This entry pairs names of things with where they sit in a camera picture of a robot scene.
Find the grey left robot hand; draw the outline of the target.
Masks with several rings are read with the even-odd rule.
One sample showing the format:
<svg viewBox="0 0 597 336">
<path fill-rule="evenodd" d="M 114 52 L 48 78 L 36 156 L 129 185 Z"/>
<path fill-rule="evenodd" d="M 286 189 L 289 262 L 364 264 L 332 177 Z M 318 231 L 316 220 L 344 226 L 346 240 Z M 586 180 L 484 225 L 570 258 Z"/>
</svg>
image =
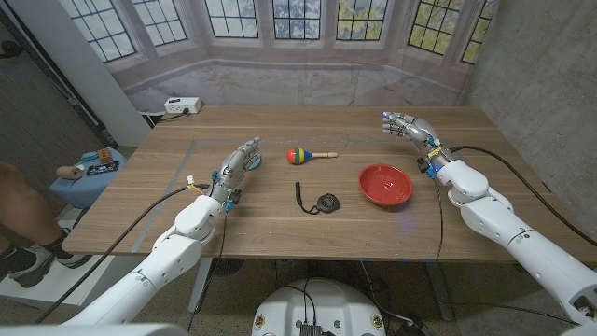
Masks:
<svg viewBox="0 0 597 336">
<path fill-rule="evenodd" d="M 223 203 L 241 184 L 244 174 L 260 165 L 259 143 L 260 138 L 254 137 L 231 151 L 222 161 L 217 177 L 206 195 Z"/>
</svg>

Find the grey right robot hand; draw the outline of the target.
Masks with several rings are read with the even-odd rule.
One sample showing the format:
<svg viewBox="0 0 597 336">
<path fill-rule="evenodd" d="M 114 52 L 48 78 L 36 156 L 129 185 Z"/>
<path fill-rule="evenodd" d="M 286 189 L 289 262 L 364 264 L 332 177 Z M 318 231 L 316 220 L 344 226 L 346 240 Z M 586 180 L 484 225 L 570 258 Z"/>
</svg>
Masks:
<svg viewBox="0 0 597 336">
<path fill-rule="evenodd" d="M 436 130 L 424 119 L 398 112 L 382 113 L 385 133 L 410 140 L 421 153 L 429 153 L 441 146 Z"/>
</svg>

